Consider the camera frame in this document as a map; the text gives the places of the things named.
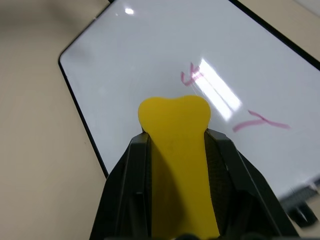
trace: whiteboard frame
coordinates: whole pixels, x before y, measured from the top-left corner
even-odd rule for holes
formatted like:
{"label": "whiteboard frame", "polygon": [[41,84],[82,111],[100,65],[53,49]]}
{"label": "whiteboard frame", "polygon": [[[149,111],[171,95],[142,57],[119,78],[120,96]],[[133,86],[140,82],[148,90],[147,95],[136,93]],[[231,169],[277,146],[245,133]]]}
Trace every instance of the whiteboard frame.
{"label": "whiteboard frame", "polygon": [[[70,91],[71,97],[73,99],[73,102],[75,104],[75,107],[79,113],[79,116],[81,118],[82,124],[85,128],[85,131],[89,137],[89,140],[91,142],[91,145],[93,147],[93,150],[95,152],[95,155],[99,161],[99,164],[102,168],[103,174],[104,176],[107,178],[109,173],[107,171],[107,168],[101,158],[101,155],[99,153],[99,150],[97,148],[97,145],[95,143],[95,140],[89,130],[89,127],[87,125],[87,122],[85,120],[85,117],[81,111],[81,108],[78,104],[78,101],[76,99],[76,96],[72,90],[72,87],[68,81],[68,78],[66,76],[66,73],[64,71],[64,68],[61,64],[61,56],[62,54],[87,30],[87,28],[89,28],[95,21],[96,19],[99,18],[99,16],[104,13],[109,6],[111,6],[116,0],[110,0],[110,4],[107,5],[85,28],[83,31],[81,31],[72,41],[71,43],[65,47],[65,49],[60,53],[59,58],[58,58],[58,65],[60,67],[61,73],[63,75],[63,78],[65,80],[65,83]],[[314,66],[316,69],[318,69],[320,71],[320,62],[315,59],[313,56],[311,56],[309,53],[307,53],[305,50],[303,50],[301,47],[299,47],[297,44],[295,44],[293,41],[291,41],[289,38],[287,38],[285,35],[283,35],[281,32],[279,32],[277,29],[275,29],[273,26],[271,26],[269,23],[267,23],[265,20],[263,20],[261,17],[259,17],[257,14],[255,14],[253,11],[251,11],[248,7],[246,7],[245,5],[243,5],[241,2],[239,2],[238,0],[228,0],[229,2],[233,3],[237,8],[239,8],[241,11],[243,11],[246,15],[248,15],[252,20],[256,21],[259,25],[261,25],[263,28],[265,28],[269,33],[271,33],[272,35],[274,35],[277,39],[279,39],[281,42],[283,42],[285,45],[287,45],[290,49],[292,49],[294,52],[296,52],[300,57],[302,57],[303,59],[305,59],[309,64],[311,64],[312,66]]]}

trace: pink marker writing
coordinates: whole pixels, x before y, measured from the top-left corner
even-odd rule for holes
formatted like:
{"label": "pink marker writing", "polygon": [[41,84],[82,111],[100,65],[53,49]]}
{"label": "pink marker writing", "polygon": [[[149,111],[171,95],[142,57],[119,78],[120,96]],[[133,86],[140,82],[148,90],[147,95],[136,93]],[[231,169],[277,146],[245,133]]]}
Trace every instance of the pink marker writing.
{"label": "pink marker writing", "polygon": [[194,68],[194,64],[192,62],[190,64],[190,79],[188,81],[185,79],[185,73],[183,71],[181,72],[181,82],[187,87],[193,84],[200,77],[203,77],[203,74],[200,72],[200,67],[197,66]]}
{"label": "pink marker writing", "polygon": [[241,122],[241,123],[237,124],[235,127],[232,128],[232,130],[235,133],[238,132],[240,129],[243,129],[245,127],[254,126],[254,125],[261,125],[261,124],[269,124],[269,125],[277,127],[277,128],[290,129],[290,126],[288,124],[279,123],[279,122],[275,122],[275,121],[270,121],[270,120],[266,119],[265,117],[261,116],[260,114],[254,112],[254,111],[251,111],[251,110],[248,110],[248,112],[252,116],[258,117],[260,119],[251,120],[251,121],[244,121],[244,122]]}

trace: whiteboard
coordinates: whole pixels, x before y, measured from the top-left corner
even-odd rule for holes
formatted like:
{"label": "whiteboard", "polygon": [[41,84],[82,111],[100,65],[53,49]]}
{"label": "whiteboard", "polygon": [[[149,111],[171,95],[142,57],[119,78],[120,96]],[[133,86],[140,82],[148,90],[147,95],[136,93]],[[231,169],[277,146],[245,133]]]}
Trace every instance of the whiteboard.
{"label": "whiteboard", "polygon": [[140,103],[204,97],[278,198],[320,174],[320,72],[228,0],[116,0],[60,56],[108,172]]}

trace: white surface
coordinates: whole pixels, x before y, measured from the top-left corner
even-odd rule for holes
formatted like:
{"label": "white surface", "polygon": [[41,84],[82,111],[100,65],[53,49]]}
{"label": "white surface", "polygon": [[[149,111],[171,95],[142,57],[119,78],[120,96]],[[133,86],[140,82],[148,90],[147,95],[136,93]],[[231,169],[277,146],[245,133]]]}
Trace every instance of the white surface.
{"label": "white surface", "polygon": [[296,0],[306,9],[320,17],[320,1],[319,0]]}
{"label": "white surface", "polygon": [[[320,72],[227,0],[116,0],[60,59],[110,172],[146,98],[197,94],[282,197],[320,174]],[[190,86],[181,71],[200,65]],[[258,119],[291,126],[232,128]]]}

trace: yellow plastic piece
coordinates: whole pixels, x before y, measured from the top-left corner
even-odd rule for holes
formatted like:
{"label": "yellow plastic piece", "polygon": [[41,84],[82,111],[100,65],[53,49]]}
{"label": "yellow plastic piece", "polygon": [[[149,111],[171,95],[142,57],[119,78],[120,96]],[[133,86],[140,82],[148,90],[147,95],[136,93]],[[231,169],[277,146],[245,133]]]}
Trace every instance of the yellow plastic piece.
{"label": "yellow plastic piece", "polygon": [[152,237],[219,236],[204,140],[210,116],[198,96],[152,97],[140,104],[139,121],[151,137]]}

